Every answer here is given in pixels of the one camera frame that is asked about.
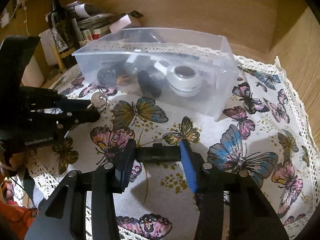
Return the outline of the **white note card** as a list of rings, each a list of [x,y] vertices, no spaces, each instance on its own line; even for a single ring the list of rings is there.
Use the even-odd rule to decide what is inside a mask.
[[[55,42],[50,29],[47,29],[46,31],[40,33],[39,37],[47,64],[49,66],[58,64],[53,49],[55,47]]]

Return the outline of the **small pink box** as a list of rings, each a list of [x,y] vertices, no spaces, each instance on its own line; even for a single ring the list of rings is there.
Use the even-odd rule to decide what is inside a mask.
[[[109,29],[112,34],[115,34],[122,29],[126,28],[133,28],[133,27],[139,27],[140,22],[136,18],[130,16],[130,15],[125,15],[113,24],[110,25]]]

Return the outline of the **white handheld device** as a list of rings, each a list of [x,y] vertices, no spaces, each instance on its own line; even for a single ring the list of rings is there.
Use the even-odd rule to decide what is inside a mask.
[[[202,87],[202,77],[193,67],[157,61],[154,67],[166,78],[169,87],[178,96],[189,98],[195,96]]]

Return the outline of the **butterfly print lace tablecloth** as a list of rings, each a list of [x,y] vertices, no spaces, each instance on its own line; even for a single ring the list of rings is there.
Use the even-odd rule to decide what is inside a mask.
[[[193,150],[221,171],[247,173],[274,208],[290,239],[319,205],[319,150],[285,70],[236,58],[240,75],[219,120],[117,93],[99,121],[32,153],[27,165],[42,204],[72,170],[110,164],[133,139],[139,150]],[[114,195],[121,239],[193,239],[201,195],[184,161],[137,158],[128,187]]]

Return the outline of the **dark wine bottle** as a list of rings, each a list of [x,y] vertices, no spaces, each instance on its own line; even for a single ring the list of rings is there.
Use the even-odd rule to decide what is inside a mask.
[[[77,64],[73,53],[80,48],[72,20],[67,9],[59,0],[50,0],[51,13],[48,16],[50,31],[55,41],[57,52],[66,69]]]

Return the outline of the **silver keys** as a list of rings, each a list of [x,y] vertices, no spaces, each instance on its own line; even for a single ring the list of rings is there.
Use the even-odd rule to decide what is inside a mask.
[[[99,112],[102,112],[107,107],[108,96],[102,92],[95,92],[91,96],[91,103],[87,107],[88,110],[96,109]]]

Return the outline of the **stack of books and papers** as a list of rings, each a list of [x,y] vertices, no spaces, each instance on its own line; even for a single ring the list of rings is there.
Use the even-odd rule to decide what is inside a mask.
[[[97,40],[110,34],[110,25],[127,14],[137,20],[143,17],[143,14],[136,10],[121,14],[103,13],[87,3],[75,2],[64,8],[69,12],[78,42]]]

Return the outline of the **small white box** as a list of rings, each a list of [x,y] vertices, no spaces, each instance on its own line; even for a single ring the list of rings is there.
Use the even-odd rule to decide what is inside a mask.
[[[137,59],[138,55],[131,54],[129,58],[124,63],[124,69],[126,70],[127,74],[129,75],[135,75],[137,72],[137,66],[135,64],[135,61]]]

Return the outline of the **black bar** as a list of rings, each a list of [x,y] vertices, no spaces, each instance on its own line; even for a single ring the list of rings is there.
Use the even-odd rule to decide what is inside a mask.
[[[140,163],[177,162],[181,161],[181,152],[178,146],[154,143],[151,147],[135,148],[135,159]]]

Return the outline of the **clear plastic storage box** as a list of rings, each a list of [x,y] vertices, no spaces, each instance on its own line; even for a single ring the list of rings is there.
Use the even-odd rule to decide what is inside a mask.
[[[74,53],[85,79],[217,119],[239,74],[224,36],[175,28],[131,28]]]

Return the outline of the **black round watch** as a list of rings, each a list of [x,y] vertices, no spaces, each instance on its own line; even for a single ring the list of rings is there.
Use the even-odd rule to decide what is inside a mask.
[[[97,73],[97,81],[101,86],[115,87],[117,86],[119,67],[112,66],[110,68],[101,68]]]

